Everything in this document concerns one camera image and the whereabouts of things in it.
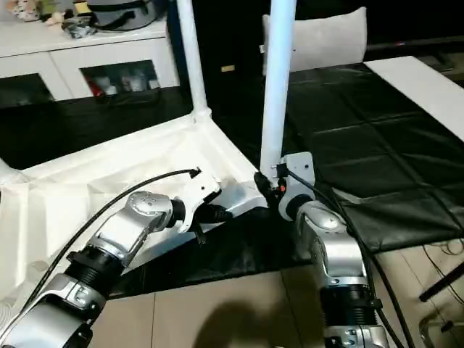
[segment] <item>glass cabinet door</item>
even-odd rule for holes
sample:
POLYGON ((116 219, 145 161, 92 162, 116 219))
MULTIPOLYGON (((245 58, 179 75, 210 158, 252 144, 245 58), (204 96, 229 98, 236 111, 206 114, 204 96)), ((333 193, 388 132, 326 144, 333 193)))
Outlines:
POLYGON ((75 98, 179 86, 167 38, 53 51, 75 98))
POLYGON ((1 57, 0 109, 71 99, 47 52, 1 57))
POLYGON ((0 108, 54 101, 39 74, 0 78, 0 108))
POLYGON ((160 87, 151 60, 83 67, 80 71, 94 96, 147 91, 160 87))

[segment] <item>white cabinet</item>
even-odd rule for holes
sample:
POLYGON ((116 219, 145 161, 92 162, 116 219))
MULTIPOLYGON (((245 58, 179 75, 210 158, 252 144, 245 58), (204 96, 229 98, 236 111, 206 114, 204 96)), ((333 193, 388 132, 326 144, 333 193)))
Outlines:
POLYGON ((0 94, 0 107, 73 97, 46 52, 1 58, 0 94))
POLYGON ((178 85, 165 19, 78 40, 59 26, 0 22, 0 108, 178 85))
POLYGON ((142 90, 149 88, 149 80, 157 80, 162 88, 178 86, 166 38, 64 49, 50 54, 74 98, 93 96, 89 83, 103 90, 98 81, 104 77, 117 91, 124 91, 121 80, 137 79, 134 75, 138 71, 144 75, 142 90))

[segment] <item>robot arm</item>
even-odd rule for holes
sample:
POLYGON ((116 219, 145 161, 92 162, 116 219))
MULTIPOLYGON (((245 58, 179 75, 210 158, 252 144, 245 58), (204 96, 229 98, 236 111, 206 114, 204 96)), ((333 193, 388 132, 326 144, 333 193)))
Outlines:
POLYGON ((301 184, 289 170, 314 184, 309 152, 282 159, 276 166, 278 188, 260 173, 255 181, 270 205, 284 219, 294 221, 298 253, 312 258, 326 322, 326 347, 388 348, 384 327, 376 320, 381 302, 371 294, 357 241, 348 234, 343 217, 315 200, 310 185, 301 184))
POLYGON ((202 183, 198 192, 184 190, 185 197, 132 193, 124 208, 111 215, 82 250, 69 253, 66 271, 56 274, 0 333, 0 347, 87 347, 91 325, 149 234, 175 224, 179 233, 189 231, 195 210, 218 195, 218 183, 208 185, 208 178, 201 178, 203 174, 196 177, 202 183))

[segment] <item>white plastic frame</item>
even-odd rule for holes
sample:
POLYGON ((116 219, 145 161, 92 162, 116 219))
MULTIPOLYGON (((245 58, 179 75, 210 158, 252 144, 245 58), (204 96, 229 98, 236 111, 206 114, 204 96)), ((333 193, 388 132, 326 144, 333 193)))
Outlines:
MULTIPOLYGON (((166 170, 200 166, 220 182, 223 192, 216 203, 227 207, 234 215, 266 205, 253 181, 256 168, 212 121, 204 92, 192 3, 191 0, 177 0, 177 3, 194 104, 192 112, 23 170, 22 174, 29 178, 29 183, 4 185, 0 223, 5 216, 8 216, 8 221, 2 226, 7 228, 0 231, 0 299, 11 296, 12 291, 23 284, 14 293, 18 297, 17 303, 23 302, 21 297, 26 297, 30 291, 30 287, 24 287, 24 282, 29 280, 31 265, 38 261, 49 262, 94 212, 94 208, 107 202, 108 196, 111 198, 119 193, 121 187, 114 181, 140 181, 147 177, 147 170, 153 176, 166 170), (150 160, 158 160, 159 165, 152 167, 150 160), (134 173, 141 176, 134 178, 134 173), (87 198, 83 202, 83 195, 95 191, 99 194, 90 195, 90 201, 87 198)), ((295 3, 296 0, 273 0, 272 5, 262 143, 264 159, 261 162, 262 170, 270 176, 269 167, 280 160, 291 54, 286 51, 291 50, 295 3)), ((9 168, 0 162, 0 174, 7 170, 9 168)), ((146 189, 173 196, 187 180, 185 177, 173 178, 146 189)), ((204 229, 208 231, 212 227, 204 226, 204 229)), ((76 242, 75 249, 82 247, 93 232, 90 230, 82 236, 76 242)), ((193 237, 192 233, 179 234, 172 229, 154 233, 131 267, 137 267, 193 237)), ((62 271, 66 266, 67 261, 63 261, 57 271, 62 271)))

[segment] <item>white pole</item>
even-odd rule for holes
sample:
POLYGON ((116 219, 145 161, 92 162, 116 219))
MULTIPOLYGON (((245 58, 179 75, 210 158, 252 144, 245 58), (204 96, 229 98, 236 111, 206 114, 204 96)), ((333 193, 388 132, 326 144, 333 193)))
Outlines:
POLYGON ((297 0, 272 0, 260 169, 276 183, 272 166, 281 161, 297 0))
POLYGON ((202 63, 196 37, 194 8, 191 0, 177 0, 179 19, 181 21, 183 49, 186 54, 188 79, 190 80, 191 97, 194 103, 194 117, 211 115, 207 106, 206 93, 202 73, 202 63))

